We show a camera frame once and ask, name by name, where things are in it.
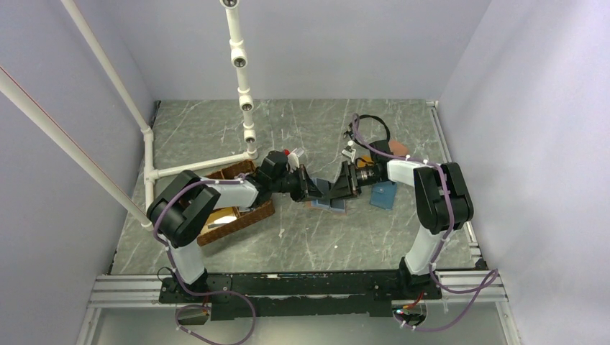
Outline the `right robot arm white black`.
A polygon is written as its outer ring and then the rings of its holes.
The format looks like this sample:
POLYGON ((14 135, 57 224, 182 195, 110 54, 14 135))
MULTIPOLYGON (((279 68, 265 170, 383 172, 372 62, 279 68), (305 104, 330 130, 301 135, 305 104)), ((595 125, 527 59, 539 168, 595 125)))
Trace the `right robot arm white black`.
POLYGON ((400 183, 414 189, 420 227, 411 249, 401 258, 396 288, 405 298, 423 291, 424 279, 452 233, 474 216, 474 207, 461 168, 456 162, 434 165, 394 155, 383 140, 370 144, 372 165, 342 163, 339 175, 324 196, 331 201, 355 198, 361 188, 380 182, 400 183))

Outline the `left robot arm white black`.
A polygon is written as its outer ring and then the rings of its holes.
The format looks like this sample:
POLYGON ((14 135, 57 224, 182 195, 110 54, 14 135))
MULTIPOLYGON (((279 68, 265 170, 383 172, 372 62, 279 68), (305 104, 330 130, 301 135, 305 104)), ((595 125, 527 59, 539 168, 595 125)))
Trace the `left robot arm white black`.
POLYGON ((213 179, 191 170, 180 172, 147 209, 155 239, 167 252, 178 292, 190 302, 205 296, 204 255, 197 238, 210 215, 221 208, 256 209, 274 193, 295 202, 325 196, 303 165, 291 167, 282 151, 267 154, 253 172, 233 179, 213 179))

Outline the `mustard yellow card holder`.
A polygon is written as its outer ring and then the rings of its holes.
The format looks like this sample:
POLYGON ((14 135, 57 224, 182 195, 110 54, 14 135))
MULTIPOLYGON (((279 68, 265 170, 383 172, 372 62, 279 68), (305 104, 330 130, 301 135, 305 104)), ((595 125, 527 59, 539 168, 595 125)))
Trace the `mustard yellow card holder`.
POLYGON ((358 167, 364 167, 364 166, 371 166, 373 165, 373 162, 370 160, 370 158, 368 156, 364 156, 364 157, 358 157, 355 160, 355 163, 358 167))

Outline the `blue card holder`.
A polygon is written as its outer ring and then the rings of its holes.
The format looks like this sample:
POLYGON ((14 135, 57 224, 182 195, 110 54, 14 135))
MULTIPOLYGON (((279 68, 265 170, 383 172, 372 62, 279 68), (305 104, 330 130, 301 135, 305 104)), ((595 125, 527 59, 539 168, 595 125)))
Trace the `blue card holder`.
POLYGON ((383 210, 392 210, 396 200, 397 185, 394 182, 379 182, 372 186, 369 204, 383 210))

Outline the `gold card in basket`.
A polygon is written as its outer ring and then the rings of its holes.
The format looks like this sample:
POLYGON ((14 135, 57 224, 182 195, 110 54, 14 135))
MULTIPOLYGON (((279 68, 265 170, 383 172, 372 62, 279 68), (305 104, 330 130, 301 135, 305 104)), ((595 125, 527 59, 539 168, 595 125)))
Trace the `gold card in basket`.
POLYGON ((230 224, 233 221, 235 221, 236 219, 237 219, 237 217, 234 214, 223 215, 220 213, 213 213, 211 215, 211 217, 204 224, 204 226, 200 232, 200 235, 207 234, 207 233, 211 232, 212 230, 215 230, 219 227, 230 224))

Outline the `brown wicker basket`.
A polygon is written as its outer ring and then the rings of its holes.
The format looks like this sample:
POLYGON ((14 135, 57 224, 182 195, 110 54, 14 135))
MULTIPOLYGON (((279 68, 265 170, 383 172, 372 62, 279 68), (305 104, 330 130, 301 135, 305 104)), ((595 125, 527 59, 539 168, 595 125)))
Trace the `brown wicker basket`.
MULTIPOLYGON (((254 171, 255 163, 252 160, 243 160, 241 162, 237 162, 228 167, 224 167, 220 170, 212 172, 206 177, 212 179, 227 180, 229 178, 237 177, 240 173, 246 174, 253 173, 254 171)), ((245 207, 241 206, 224 207, 217 209, 213 213, 220 213, 223 215, 234 214, 237 219, 232 223, 212 230, 207 234, 199 234, 199 236, 197 237, 197 243, 200 247, 205 246, 207 244, 211 244, 212 242, 215 242, 216 240, 219 240, 222 237, 228 236, 230 234, 235 233, 236 231, 251 226, 259 221, 262 221, 263 219, 272 216, 275 212, 276 210, 271 199, 260 205, 258 208, 254 208, 252 210, 246 209, 245 207)))

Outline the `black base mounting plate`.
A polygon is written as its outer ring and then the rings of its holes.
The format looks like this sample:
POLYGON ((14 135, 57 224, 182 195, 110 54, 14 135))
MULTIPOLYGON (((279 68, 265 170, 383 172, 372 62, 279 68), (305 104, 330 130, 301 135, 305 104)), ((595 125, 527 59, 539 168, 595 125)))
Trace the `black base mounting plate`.
POLYGON ((162 305, 208 302, 211 319, 274 316, 365 314, 390 317, 392 309, 412 300, 439 300, 442 292, 429 275, 402 270, 329 272, 216 273, 190 286, 188 294, 174 277, 165 277, 162 305))

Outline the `aluminium rail frame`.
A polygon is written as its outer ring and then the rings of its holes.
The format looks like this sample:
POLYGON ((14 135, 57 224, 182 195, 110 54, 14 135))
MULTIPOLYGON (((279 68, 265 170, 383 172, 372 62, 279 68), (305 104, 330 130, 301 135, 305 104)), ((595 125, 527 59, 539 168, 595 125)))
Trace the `aluminium rail frame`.
MULTIPOLYGON (((439 270, 440 282, 456 290, 477 287, 489 270, 439 270)), ((104 309, 118 308, 169 308, 177 309, 184 304, 164 303, 160 294, 165 290, 161 280, 163 275, 100 275, 92 288, 88 310, 84 318, 77 344, 92 344, 94 334, 104 309)), ((509 306, 509 297, 501 277, 497 277, 488 287, 480 291, 478 303, 493 303, 499 315, 502 333, 507 344, 520 344, 522 338, 516 327, 509 306)))

